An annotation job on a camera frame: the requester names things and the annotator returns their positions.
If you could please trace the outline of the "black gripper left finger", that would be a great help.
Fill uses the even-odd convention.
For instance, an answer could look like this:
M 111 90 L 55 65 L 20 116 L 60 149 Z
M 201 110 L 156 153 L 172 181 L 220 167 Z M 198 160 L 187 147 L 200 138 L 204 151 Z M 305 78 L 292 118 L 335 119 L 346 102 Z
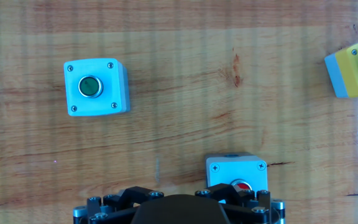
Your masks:
M 143 187 L 131 187 L 118 194 L 94 196 L 86 199 L 86 205 L 73 209 L 73 224 L 101 223 L 109 219 L 113 223 L 130 223 L 135 214 L 135 204 L 142 204 L 164 197 L 158 190 Z

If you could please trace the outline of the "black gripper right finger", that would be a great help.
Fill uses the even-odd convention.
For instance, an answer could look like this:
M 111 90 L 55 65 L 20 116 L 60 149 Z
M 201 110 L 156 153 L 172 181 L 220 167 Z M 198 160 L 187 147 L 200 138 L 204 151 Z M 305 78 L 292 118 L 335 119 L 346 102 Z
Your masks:
M 217 202 L 230 223 L 285 224 L 285 201 L 272 198 L 268 190 L 218 184 L 197 190 L 195 195 Z

